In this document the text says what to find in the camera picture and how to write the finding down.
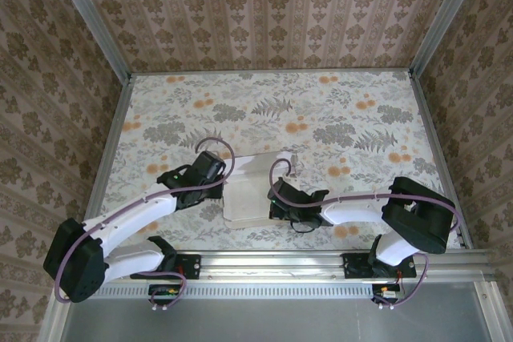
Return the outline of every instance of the floral wallpaper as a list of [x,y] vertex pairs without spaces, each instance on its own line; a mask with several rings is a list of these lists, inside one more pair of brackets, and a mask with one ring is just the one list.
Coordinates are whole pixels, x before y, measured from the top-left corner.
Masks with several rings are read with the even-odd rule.
[[465,0],[421,77],[476,247],[513,318],[513,0]]
[[71,0],[0,0],[0,340],[36,340],[57,226],[85,212],[120,84]]
[[[308,192],[368,191],[399,175],[441,191],[405,71],[137,75],[103,211],[190,164],[196,143],[211,135],[239,156],[296,153],[297,178]],[[230,156],[221,145],[210,149]],[[297,234],[286,222],[231,230],[222,202],[211,200],[150,223],[128,243],[161,235],[181,250],[367,249],[384,231],[348,223]],[[449,247],[459,247],[455,234]]]
[[132,72],[408,67],[442,0],[93,0]]

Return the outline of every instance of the floor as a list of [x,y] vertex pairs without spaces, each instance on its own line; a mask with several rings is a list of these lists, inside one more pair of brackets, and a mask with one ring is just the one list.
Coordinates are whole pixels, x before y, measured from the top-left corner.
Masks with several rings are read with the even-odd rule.
[[[296,153],[307,192],[368,191],[399,175],[442,191],[406,71],[137,75],[134,82],[103,212],[193,161],[194,145],[210,135],[237,155]],[[229,157],[221,145],[209,149]],[[310,234],[287,223],[231,230],[222,202],[208,201],[149,224],[127,243],[157,234],[179,250],[367,249],[387,231],[376,223]],[[448,247],[459,247],[455,234]]]

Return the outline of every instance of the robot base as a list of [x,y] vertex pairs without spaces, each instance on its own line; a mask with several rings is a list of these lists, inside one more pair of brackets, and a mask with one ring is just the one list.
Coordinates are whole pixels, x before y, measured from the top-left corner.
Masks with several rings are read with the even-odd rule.
[[376,237],[370,252],[348,252],[342,254],[344,277],[347,280],[362,278],[392,278],[397,279],[399,272],[402,278],[416,278],[414,258],[409,256],[399,265],[390,266],[376,258],[376,248],[381,235]]

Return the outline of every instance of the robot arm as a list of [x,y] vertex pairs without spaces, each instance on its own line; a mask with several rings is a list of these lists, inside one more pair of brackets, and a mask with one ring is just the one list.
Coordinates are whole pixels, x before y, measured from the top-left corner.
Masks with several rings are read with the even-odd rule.
[[[315,191],[307,195],[280,178],[268,193],[271,200],[269,218],[293,223],[303,223],[311,229],[320,226],[333,226],[346,222],[386,223],[391,231],[379,235],[369,253],[369,265],[376,276],[395,277],[397,266],[418,251],[442,254],[446,250],[453,214],[436,204],[409,199],[375,199],[384,193],[410,195],[436,199],[450,206],[454,204],[423,185],[406,177],[397,177],[388,190],[359,193],[369,199],[344,200],[344,195],[328,199],[329,191]],[[355,199],[355,194],[347,194]],[[299,203],[308,206],[312,203],[331,200],[324,206],[294,207],[287,204]]]
[[[205,199],[220,199],[222,182],[211,188],[206,185],[220,181],[225,168],[220,158],[203,151],[192,165],[165,172],[144,193],[114,211],[84,223],[69,218],[60,224],[55,234],[43,263],[44,269],[56,280],[61,263],[71,248],[76,247],[59,282],[60,288],[76,303],[92,296],[102,284],[121,276],[170,271],[176,252],[159,236],[132,246],[118,246],[163,216],[195,206]],[[202,186],[206,188],[194,190],[194,187]]]

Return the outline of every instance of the patterned wall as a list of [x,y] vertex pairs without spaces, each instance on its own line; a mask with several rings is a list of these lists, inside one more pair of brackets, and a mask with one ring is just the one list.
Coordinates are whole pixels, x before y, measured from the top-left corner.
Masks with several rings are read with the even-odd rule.
[[134,72],[407,67],[442,0],[93,0]]
[[58,224],[81,217],[119,82],[71,0],[0,0],[0,340],[35,340]]
[[477,247],[513,315],[513,0],[465,0],[421,77]]

